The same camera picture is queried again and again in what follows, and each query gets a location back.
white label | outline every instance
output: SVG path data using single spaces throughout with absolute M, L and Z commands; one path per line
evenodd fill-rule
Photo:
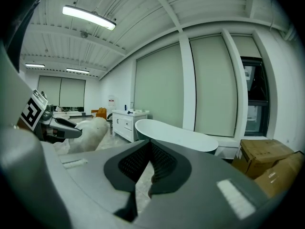
M 256 211 L 253 204 L 228 179 L 217 182 L 217 186 L 239 219 L 245 219 Z

white fluffy object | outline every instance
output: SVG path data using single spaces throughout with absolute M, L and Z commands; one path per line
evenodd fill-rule
M 108 131 L 107 121 L 100 117 L 79 122 L 75 128 L 82 130 L 82 135 L 69 139 L 68 154 L 94 151 Z

freestanding bathtub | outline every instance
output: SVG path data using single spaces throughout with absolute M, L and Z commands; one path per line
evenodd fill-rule
M 184 130 L 161 121 L 138 120 L 135 128 L 139 140 L 156 139 L 211 154 L 214 154 L 218 147 L 218 142 L 211 136 Z

window shade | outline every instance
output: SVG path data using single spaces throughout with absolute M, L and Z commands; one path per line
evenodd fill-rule
M 258 48 L 252 37 L 232 36 L 241 57 L 261 58 Z
M 61 107 L 84 107 L 86 81 L 62 78 L 60 91 Z
M 137 61 L 135 108 L 149 110 L 149 118 L 183 125 L 183 69 L 180 45 Z
M 38 91 L 44 92 L 48 98 L 48 104 L 59 106 L 59 93 L 61 88 L 61 78 L 40 76 Z
M 195 131 L 234 136 L 237 88 L 228 49 L 222 36 L 190 41 L 196 75 Z

fluorescent light fixture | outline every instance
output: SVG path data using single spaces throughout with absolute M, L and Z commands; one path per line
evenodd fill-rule
M 65 15 L 70 15 L 73 17 L 77 17 L 86 21 L 90 21 L 92 23 L 98 24 L 102 27 L 105 27 L 109 30 L 113 30 L 116 26 L 116 23 L 103 18 L 102 16 L 99 16 L 95 13 L 89 12 L 87 10 L 82 10 L 80 8 L 72 7 L 69 5 L 66 5 L 62 8 L 62 13 Z
M 89 74 L 89 71 L 81 71 L 81 70 L 75 70 L 75 69 L 67 69 L 67 71 L 71 71 L 71 72 L 78 72 L 78 73 L 85 73 L 85 74 Z
M 26 63 L 25 64 L 28 67 L 40 67 L 40 68 L 44 68 L 44 64 L 35 64 L 35 63 Z

